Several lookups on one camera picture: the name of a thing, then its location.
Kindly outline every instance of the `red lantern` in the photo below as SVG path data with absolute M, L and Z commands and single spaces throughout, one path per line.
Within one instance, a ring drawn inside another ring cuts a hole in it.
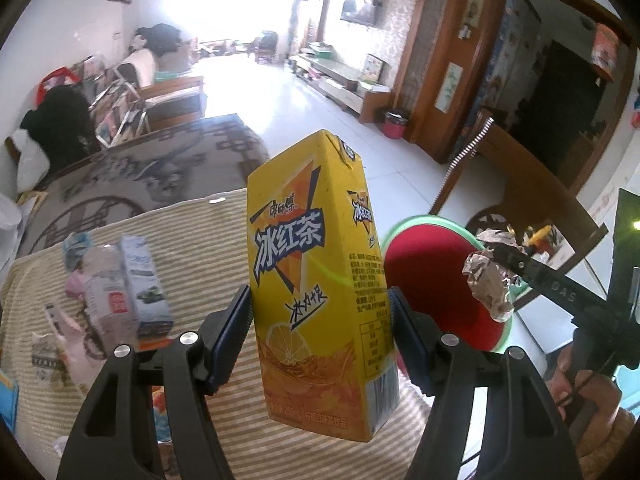
M 591 65 L 596 73 L 605 81 L 613 83 L 613 73 L 618 62 L 618 45 L 620 40 L 609 27 L 596 24 L 596 37 L 591 49 Z

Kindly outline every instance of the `yellow drink carton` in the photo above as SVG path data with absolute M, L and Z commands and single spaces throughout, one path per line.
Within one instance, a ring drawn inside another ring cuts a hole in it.
M 248 179 L 255 332 L 270 417 L 369 441 L 398 405 L 380 245 L 360 157 L 319 130 Z

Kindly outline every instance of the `barcode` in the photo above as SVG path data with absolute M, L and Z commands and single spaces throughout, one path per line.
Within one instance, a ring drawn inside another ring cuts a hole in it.
M 367 383 L 367 407 L 371 434 L 376 433 L 400 402 L 398 369 L 391 365 L 380 377 Z

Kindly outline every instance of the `black cable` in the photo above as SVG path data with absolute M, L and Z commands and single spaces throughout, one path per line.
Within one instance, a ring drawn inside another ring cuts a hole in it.
M 566 396 L 564 396 L 562 399 L 558 400 L 558 402 L 556 402 L 556 406 L 562 406 L 565 402 L 567 402 L 570 399 L 573 399 L 579 392 L 581 389 L 583 389 L 587 383 L 589 381 L 591 381 L 597 374 L 602 373 L 602 371 L 604 370 L 604 368 L 607 367 L 607 365 L 611 362 L 611 360 L 613 359 L 614 356 L 614 352 L 611 352 L 611 354 L 609 355 L 609 357 L 607 358 L 606 361 L 604 361 L 604 364 L 599 368 L 599 370 L 593 371 L 591 372 L 591 375 L 589 375 L 589 377 L 586 378 L 585 381 L 583 381 L 577 388 L 574 388 L 573 390 L 571 390 L 571 392 L 569 394 L 567 394 Z M 473 455 L 471 455 L 469 458 L 467 458 L 466 460 L 463 460 L 460 463 L 460 467 L 462 467 L 465 464 L 468 464 L 469 462 L 471 462 L 473 459 L 475 459 L 476 457 L 478 457 L 480 455 L 480 451 L 473 453 Z

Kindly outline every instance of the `dark door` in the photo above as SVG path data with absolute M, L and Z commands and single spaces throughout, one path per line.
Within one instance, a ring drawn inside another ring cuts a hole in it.
M 586 60 L 552 42 L 538 86 L 511 133 L 554 174 L 593 121 L 606 86 L 597 79 Z

